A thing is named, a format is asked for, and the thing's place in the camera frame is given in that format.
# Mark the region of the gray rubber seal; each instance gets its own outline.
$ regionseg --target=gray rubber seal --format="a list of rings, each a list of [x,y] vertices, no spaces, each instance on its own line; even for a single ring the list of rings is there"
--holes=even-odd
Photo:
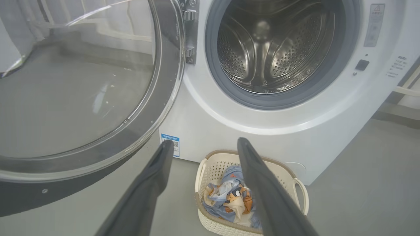
[[[235,101],[256,109],[278,110],[307,101],[330,85],[347,65],[359,36],[359,0],[342,0],[332,4],[337,12],[334,40],[320,67],[305,82],[293,89],[277,94],[255,94],[234,84],[224,73],[217,52],[218,32],[222,17],[230,0],[214,0],[205,30],[205,51],[210,71],[219,87]]]

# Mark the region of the front-load washing machine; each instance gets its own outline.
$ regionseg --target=front-load washing machine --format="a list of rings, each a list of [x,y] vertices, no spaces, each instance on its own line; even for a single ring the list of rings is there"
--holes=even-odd
[[[311,184],[420,55],[419,11],[415,0],[2,1],[0,215],[94,184],[158,129],[196,162],[246,137]]]

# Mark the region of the metal hinge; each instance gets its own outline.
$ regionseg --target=metal hinge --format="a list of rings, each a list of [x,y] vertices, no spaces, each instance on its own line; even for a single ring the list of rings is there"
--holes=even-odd
[[[198,0],[180,0],[182,18],[185,26],[185,60],[188,64],[195,64],[197,57],[198,33]]]

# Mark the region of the beige plastic basket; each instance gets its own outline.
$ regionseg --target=beige plastic basket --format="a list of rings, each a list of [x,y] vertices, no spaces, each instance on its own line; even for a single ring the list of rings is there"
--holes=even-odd
[[[307,215],[309,210],[309,196],[302,182],[297,179],[295,174],[284,164],[267,158],[262,159],[268,169],[274,173],[280,184],[290,194],[299,209],[301,209],[301,207],[297,198],[296,184],[300,186],[304,202],[302,213]],[[202,205],[203,191],[208,183],[220,184],[224,170],[231,165],[240,165],[240,161],[237,152],[228,150],[211,152],[203,161],[201,161],[195,179],[195,201],[198,207],[198,217],[201,224],[207,230],[219,235],[262,235],[263,232],[261,230],[238,225],[215,217],[209,214]]]

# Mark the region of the washing machine door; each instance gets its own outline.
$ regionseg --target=washing machine door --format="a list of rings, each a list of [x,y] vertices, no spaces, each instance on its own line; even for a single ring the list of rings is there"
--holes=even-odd
[[[3,1],[0,42],[0,216],[127,161],[169,112],[186,54],[177,0]]]

